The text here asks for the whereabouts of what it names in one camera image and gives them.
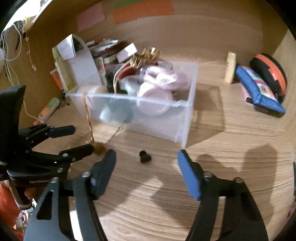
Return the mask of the person's left hand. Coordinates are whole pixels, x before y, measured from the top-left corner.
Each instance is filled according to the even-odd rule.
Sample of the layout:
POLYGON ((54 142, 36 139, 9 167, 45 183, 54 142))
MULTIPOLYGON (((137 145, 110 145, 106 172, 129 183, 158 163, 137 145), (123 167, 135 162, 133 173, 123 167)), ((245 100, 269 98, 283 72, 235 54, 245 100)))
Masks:
POLYGON ((25 191, 25 196, 29 200, 34 199, 34 201, 38 202, 45 189, 46 189, 46 187, 44 187, 44 186, 28 188, 25 191))

